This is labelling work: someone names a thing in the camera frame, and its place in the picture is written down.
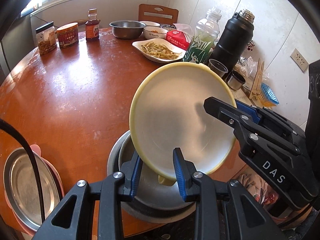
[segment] green bottle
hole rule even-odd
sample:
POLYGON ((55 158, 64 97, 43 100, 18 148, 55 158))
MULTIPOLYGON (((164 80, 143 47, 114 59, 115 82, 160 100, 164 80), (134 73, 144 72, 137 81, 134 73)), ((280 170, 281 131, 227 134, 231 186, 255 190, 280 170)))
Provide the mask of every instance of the green bottle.
POLYGON ((193 35, 190 45, 182 61, 203 63, 207 58, 213 42, 220 33, 218 21, 221 19, 221 10, 212 7, 205 18, 196 24, 195 35, 193 35))

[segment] red canister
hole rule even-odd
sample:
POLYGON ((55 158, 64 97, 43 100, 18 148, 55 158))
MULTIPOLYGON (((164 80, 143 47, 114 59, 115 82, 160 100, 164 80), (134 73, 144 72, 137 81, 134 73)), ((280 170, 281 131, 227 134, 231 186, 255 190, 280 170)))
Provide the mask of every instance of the red canister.
POLYGON ((59 47, 65 48, 79 42, 78 23, 69 23, 57 29, 59 47))

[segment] shredded potato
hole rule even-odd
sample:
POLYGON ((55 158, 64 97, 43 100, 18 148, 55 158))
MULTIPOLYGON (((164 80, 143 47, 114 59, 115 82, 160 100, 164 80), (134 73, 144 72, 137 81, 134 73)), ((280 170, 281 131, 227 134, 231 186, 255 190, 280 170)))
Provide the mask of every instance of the shredded potato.
POLYGON ((168 49, 165 45, 155 44, 153 41, 142 45, 142 51, 150 56, 161 59, 177 59, 182 53, 175 53, 168 49))

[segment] green label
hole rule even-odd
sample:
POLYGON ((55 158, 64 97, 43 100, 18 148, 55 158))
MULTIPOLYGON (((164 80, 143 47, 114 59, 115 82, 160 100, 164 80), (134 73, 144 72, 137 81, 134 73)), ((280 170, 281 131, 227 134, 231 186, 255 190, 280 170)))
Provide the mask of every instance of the green label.
POLYGON ((213 41, 202 41, 199 36, 193 36, 182 61, 203 63, 209 53, 213 41))

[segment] round wooden table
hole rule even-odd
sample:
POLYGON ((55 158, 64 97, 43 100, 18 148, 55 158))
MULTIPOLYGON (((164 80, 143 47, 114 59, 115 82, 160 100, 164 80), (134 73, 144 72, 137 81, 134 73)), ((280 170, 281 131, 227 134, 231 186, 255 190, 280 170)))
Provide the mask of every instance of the round wooden table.
MULTIPOLYGON (((15 127, 61 176, 65 192, 80 179, 89 183, 106 176, 111 148, 129 129, 129 110, 144 78, 159 67, 110 29, 100 30, 100 40, 86 42, 40 56, 38 48, 26 55, 0 87, 0 118, 15 127)), ((20 145, 0 131, 0 181, 8 155, 20 145)), ((212 177, 228 181, 244 166, 236 144, 212 177)), ((97 232, 98 208, 93 221, 97 232)), ((0 183, 0 214, 11 227, 22 231, 4 199, 0 183)), ((140 221, 122 212, 124 235, 138 234, 157 224, 140 221)))

